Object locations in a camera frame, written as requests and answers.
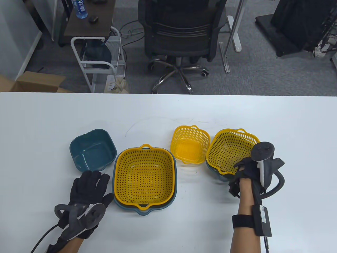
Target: wrist strap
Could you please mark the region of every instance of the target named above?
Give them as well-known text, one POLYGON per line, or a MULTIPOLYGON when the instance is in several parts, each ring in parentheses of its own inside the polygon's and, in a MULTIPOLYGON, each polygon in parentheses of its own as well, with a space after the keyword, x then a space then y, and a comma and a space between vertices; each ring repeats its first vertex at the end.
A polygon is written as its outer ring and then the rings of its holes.
POLYGON ((255 228, 254 219, 252 215, 238 214, 232 216, 233 229, 236 227, 250 227, 255 228))

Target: cardboard box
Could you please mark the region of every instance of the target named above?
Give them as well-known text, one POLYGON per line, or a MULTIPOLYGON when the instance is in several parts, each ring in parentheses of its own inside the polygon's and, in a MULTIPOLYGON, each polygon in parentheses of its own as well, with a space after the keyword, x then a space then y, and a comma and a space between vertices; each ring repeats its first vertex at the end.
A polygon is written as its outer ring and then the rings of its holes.
POLYGON ((26 71, 16 81, 0 75, 0 92, 72 92, 60 88, 63 76, 26 71))

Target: blue bowl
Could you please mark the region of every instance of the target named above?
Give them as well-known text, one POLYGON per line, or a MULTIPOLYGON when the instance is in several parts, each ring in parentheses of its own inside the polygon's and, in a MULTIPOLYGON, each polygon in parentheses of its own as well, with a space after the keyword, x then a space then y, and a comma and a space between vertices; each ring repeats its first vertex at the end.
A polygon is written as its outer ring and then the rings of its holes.
POLYGON ((95 129, 76 137, 70 143, 69 149, 75 166, 80 172, 104 170, 117 155, 110 135, 103 129, 95 129))
MULTIPOLYGON (((142 215, 142 216, 145 216, 145 215, 148 215, 150 212, 152 212, 153 210, 162 210, 166 207, 168 207, 169 205, 172 204, 173 200, 176 198, 176 195, 177 195, 177 164, 176 164, 176 159, 175 157, 173 156, 173 154, 170 152, 170 154, 172 155, 173 157, 173 160, 174 160, 174 168, 175 168, 175 187, 174 187, 174 192, 173 192, 173 195, 172 197, 169 199, 168 202, 162 204, 162 205, 153 205, 151 206, 149 209, 147 209, 146 211, 141 211, 139 210, 136 206, 131 206, 131 205, 124 205, 122 204, 121 202, 119 202, 116 198, 114 198, 114 201, 116 202, 116 204, 124 209, 124 210, 132 210, 132 211, 136 211, 137 214, 139 215, 142 215)), ((115 162, 115 167, 114 167, 114 173, 113 173, 113 176, 112 176, 112 180, 113 180, 113 183, 112 183, 112 193, 114 193, 114 183, 115 183, 115 171, 116 171, 116 163, 117 163, 117 160, 118 160, 118 157, 116 159, 116 162, 115 162)))
POLYGON ((208 164, 207 160, 205 162, 206 162, 207 167, 218 177, 220 181, 229 182, 234 178, 234 175, 232 174, 221 175, 216 168, 208 164))

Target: stacked baskets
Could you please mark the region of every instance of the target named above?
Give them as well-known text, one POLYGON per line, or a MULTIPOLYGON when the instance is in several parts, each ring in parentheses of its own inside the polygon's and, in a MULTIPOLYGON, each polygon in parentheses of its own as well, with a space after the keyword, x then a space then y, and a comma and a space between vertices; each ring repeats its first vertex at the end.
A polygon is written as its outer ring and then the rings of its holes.
POLYGON ((219 131, 206 153, 206 165, 221 181, 229 181, 236 173, 234 165, 250 156, 259 139, 244 129, 219 131))
POLYGON ((117 205, 147 215, 168 207, 176 197, 176 161, 163 148, 129 148, 116 160, 113 181, 117 205))
POLYGON ((179 126, 173 134, 172 153, 149 144, 120 153, 113 174, 115 202, 139 215, 164 209, 177 194, 175 158, 185 164, 206 162, 221 181, 229 181, 237 170, 234 165, 249 157, 258 142, 244 129, 223 129, 211 142, 209 134, 197 126, 179 126))

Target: white cart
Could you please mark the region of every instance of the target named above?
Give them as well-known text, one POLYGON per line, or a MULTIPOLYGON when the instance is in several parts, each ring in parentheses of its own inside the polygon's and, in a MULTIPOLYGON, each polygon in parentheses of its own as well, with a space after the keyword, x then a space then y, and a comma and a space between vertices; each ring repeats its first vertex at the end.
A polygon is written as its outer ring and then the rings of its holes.
POLYGON ((115 34, 114 36, 110 36, 106 41, 105 45, 111 52, 111 62, 106 61, 91 61, 88 60, 83 54, 82 60, 75 48, 75 41, 78 39, 97 39, 102 41, 102 43, 106 40, 104 37, 74 37, 71 39, 71 47, 74 51, 75 57, 79 66, 83 72, 84 78, 89 86, 89 89, 92 93, 103 93, 106 85, 106 80, 108 75, 113 75, 115 77, 125 77, 125 58, 124 53, 121 46, 121 35, 119 31, 115 27, 111 27, 111 30, 115 34), (94 65, 97 64, 105 64, 109 68, 95 68, 94 65), (88 74, 93 74, 92 81, 89 81, 88 74))

